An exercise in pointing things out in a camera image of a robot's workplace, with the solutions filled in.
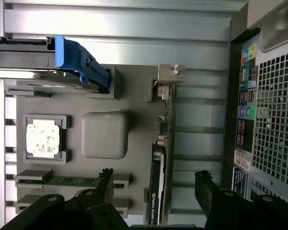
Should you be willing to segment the silver CPU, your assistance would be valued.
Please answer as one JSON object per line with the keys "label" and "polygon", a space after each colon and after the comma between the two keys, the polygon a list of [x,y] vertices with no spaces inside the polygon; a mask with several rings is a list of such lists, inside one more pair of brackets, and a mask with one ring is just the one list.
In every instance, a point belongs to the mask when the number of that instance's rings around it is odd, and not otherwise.
{"label": "silver CPU", "polygon": [[34,119],[26,127],[29,157],[51,159],[60,151],[60,127],[54,120]]}

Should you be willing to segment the grey parts rack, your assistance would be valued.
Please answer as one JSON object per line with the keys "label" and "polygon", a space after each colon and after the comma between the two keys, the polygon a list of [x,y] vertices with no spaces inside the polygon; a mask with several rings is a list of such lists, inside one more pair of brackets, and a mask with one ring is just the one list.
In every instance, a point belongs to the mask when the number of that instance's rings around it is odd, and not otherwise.
{"label": "grey parts rack", "polygon": [[[53,93],[50,98],[17,97],[17,172],[51,169],[55,175],[97,177],[104,168],[112,168],[114,179],[125,187],[115,189],[114,206],[130,224],[143,223],[144,193],[149,186],[152,144],[157,139],[157,119],[164,114],[162,101],[149,102],[148,84],[157,77],[157,67],[118,66],[122,74],[120,99],[91,99],[83,94]],[[89,112],[124,111],[130,121],[128,151],[122,159],[93,159],[81,153],[82,118]],[[26,163],[24,161],[24,116],[68,115],[72,126],[67,130],[66,146],[71,160],[66,164]]]}

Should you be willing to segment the black open PC case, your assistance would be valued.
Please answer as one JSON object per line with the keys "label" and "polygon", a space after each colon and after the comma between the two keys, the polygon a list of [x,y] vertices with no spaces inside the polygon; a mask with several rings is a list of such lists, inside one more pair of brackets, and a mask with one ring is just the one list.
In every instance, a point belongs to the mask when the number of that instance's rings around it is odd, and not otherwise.
{"label": "black open PC case", "polygon": [[288,0],[249,0],[229,28],[220,185],[288,202]]}

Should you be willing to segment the green RAM stick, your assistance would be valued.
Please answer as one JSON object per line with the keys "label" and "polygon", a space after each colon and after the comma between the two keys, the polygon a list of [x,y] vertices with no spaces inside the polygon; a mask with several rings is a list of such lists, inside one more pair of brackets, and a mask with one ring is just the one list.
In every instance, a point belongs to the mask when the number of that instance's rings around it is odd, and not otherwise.
{"label": "green RAM stick", "polygon": [[76,187],[94,187],[99,183],[98,178],[84,177],[64,177],[49,176],[42,180],[20,179],[18,185],[51,185],[51,186],[76,186]]}

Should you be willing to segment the hard disk with blue caddy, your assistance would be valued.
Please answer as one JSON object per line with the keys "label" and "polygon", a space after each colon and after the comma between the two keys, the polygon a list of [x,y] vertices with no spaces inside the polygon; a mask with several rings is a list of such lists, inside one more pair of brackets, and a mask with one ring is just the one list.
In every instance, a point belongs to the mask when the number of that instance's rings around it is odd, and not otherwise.
{"label": "hard disk with blue caddy", "polygon": [[62,35],[42,40],[0,37],[0,79],[109,93],[111,74],[84,46]]}

